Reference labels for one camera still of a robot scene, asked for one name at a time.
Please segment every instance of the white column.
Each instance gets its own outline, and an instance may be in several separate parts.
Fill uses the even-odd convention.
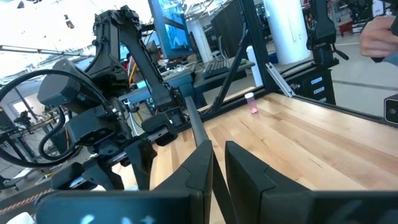
[[[198,20],[187,22],[188,30],[190,30],[197,43],[199,54],[203,62],[209,62],[213,59],[209,43],[207,42],[205,31]]]
[[[264,6],[279,63],[286,65],[311,56],[300,1],[264,0]]]

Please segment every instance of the small pink bottle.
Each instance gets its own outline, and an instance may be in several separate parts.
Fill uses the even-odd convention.
[[[248,93],[244,96],[246,98],[246,100],[248,101],[248,105],[250,108],[250,112],[252,114],[257,113],[259,110],[257,108],[257,103],[256,103],[256,99],[254,99],[254,93]]]

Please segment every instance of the computer screen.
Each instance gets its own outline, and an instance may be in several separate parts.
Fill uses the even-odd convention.
[[[181,3],[173,0],[149,0],[149,6],[164,58],[193,54]]]

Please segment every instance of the wooden tabletop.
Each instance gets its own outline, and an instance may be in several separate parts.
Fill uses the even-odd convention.
[[[398,188],[398,129],[328,110],[278,94],[257,100],[205,123],[225,176],[224,145],[233,140],[277,171],[316,190]],[[195,150],[192,130],[180,133],[152,168],[151,188],[159,185]],[[115,167],[126,188],[136,181],[130,167]],[[215,200],[212,223],[223,223]]]

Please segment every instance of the person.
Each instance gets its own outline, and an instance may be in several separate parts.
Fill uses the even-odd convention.
[[[398,36],[390,30],[395,18],[379,16],[366,24],[360,37],[363,56],[384,58],[398,51]]]

